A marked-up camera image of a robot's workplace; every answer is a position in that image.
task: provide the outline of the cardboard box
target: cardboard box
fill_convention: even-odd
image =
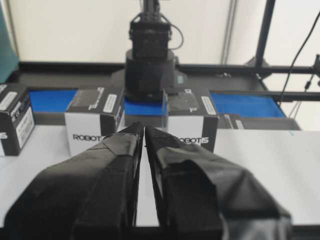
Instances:
[[[34,127],[27,87],[0,84],[0,156],[18,156]]]
[[[204,88],[167,88],[167,132],[186,144],[213,152],[218,114],[210,92]]]
[[[124,89],[86,86],[80,88],[64,113],[69,150],[75,156],[103,137],[118,132],[124,119]]]

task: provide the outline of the teal panel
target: teal panel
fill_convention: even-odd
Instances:
[[[19,62],[14,53],[0,3],[0,83],[4,83]]]

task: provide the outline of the box lid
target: box lid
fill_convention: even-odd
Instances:
[[[81,87],[73,97],[66,113],[88,113],[115,116],[124,101],[124,89],[113,86]]]
[[[218,117],[208,89],[173,87],[165,92],[169,116]]]

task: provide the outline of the white table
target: white table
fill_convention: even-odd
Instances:
[[[296,225],[320,225],[320,132],[219,129],[214,152],[251,170],[288,209]],[[41,170],[70,158],[65,126],[36,126],[18,157],[0,157],[0,227]],[[157,226],[147,151],[143,147],[138,226]]]

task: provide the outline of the black and white box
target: black and white box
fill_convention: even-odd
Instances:
[[[80,88],[64,117],[70,154],[75,156],[123,127],[124,89],[107,86]]]
[[[34,127],[27,87],[0,84],[0,156],[18,156]]]
[[[204,88],[167,88],[167,132],[186,144],[213,152],[219,117],[210,92]]]

